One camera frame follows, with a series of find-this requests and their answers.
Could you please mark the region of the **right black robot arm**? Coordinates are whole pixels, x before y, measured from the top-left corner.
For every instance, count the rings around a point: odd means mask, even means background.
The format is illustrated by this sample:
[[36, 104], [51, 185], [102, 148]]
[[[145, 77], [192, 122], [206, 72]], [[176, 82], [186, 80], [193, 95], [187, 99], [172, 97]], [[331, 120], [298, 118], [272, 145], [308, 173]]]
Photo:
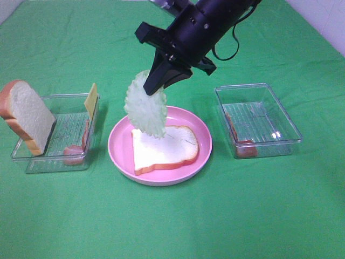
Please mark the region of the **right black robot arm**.
[[207, 75], [212, 74], [216, 66], [206, 54], [214, 52], [218, 41], [250, 16], [259, 1], [153, 3], [175, 19], [166, 29], [143, 22], [135, 31], [140, 43], [147, 43], [156, 49], [153, 65], [143, 86], [149, 96], [161, 87], [190, 78], [192, 67]]

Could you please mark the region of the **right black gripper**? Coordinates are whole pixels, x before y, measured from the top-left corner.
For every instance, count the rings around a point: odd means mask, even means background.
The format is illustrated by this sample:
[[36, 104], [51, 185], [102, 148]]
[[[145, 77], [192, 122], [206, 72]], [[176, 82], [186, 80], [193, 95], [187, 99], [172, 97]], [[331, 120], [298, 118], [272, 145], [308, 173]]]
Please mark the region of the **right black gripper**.
[[[140, 43], [158, 49], [143, 86], [147, 95], [153, 95], [162, 86], [167, 88], [190, 78], [191, 66], [207, 75], [216, 69], [205, 56], [217, 42], [217, 30], [196, 5], [188, 4], [166, 29], [143, 22], [135, 35]], [[185, 66], [172, 66], [169, 58]]]

